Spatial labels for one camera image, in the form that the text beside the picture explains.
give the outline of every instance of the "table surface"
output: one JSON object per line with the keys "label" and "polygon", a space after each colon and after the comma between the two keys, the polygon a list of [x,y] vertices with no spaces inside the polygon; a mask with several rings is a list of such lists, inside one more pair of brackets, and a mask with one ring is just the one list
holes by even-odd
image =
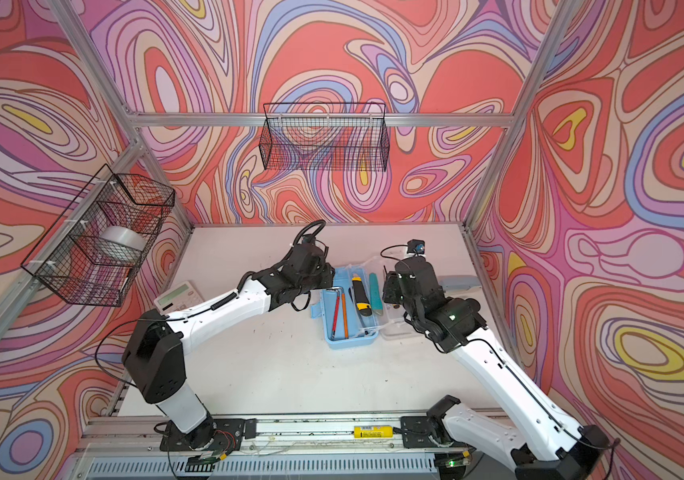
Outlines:
{"label": "table surface", "polygon": [[[189,280],[204,299],[232,289],[248,270],[261,270],[289,250],[298,226],[199,227],[193,231],[173,285]],[[385,246],[420,239],[438,276],[474,275],[459,226],[329,225],[319,240],[334,266],[358,264]],[[480,287],[471,296],[495,328]],[[314,293],[311,303],[317,302]],[[282,306],[244,320],[185,357],[187,378],[213,415],[426,410],[450,394],[471,408],[499,404],[451,356],[421,336],[331,350],[309,308]],[[129,388],[121,416],[160,415]]]}

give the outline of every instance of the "teal utility knife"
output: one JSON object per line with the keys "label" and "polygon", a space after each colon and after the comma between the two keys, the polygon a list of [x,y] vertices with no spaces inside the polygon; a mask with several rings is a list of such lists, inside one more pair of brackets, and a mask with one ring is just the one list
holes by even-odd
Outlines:
{"label": "teal utility knife", "polygon": [[379,294],[379,279],[376,278],[376,274],[369,274],[369,292],[371,292],[371,310],[376,315],[384,315],[382,296]]}

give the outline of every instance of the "yellow label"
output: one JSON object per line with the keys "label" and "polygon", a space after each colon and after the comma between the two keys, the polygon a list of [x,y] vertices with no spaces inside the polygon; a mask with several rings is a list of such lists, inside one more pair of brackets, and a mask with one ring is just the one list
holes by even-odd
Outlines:
{"label": "yellow label", "polygon": [[391,426],[370,426],[355,427],[353,432],[355,438],[392,438],[393,427]]}

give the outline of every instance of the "robotic arm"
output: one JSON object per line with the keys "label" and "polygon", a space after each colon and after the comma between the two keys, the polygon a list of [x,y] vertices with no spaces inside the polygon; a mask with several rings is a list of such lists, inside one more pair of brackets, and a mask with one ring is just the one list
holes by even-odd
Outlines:
{"label": "robotic arm", "polygon": [[241,320],[291,303],[311,290],[330,288],[334,268],[326,262],[315,237],[326,225],[312,222],[298,233],[277,264],[260,272],[246,272],[236,289],[190,309],[162,315],[145,312],[123,353],[123,364],[147,403],[170,419],[192,449],[205,448],[216,426],[201,400],[187,383],[184,356],[200,344]]}
{"label": "robotic arm", "polygon": [[433,441],[477,447],[520,479],[586,478],[602,451],[612,448],[606,434],[597,426],[581,426],[539,389],[489,330],[477,300],[444,295],[422,256],[424,247],[421,240],[408,243],[407,257],[387,274],[383,300],[403,305],[405,321],[470,370],[517,426],[502,425],[446,396],[427,413]]}

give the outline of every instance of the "orange pencil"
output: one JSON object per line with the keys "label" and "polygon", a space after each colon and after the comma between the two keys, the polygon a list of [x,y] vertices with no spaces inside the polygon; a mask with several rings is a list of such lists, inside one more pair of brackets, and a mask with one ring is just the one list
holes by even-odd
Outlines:
{"label": "orange pencil", "polygon": [[347,299],[342,293],[342,316],[344,317],[344,338],[347,339],[349,335],[347,334]]}

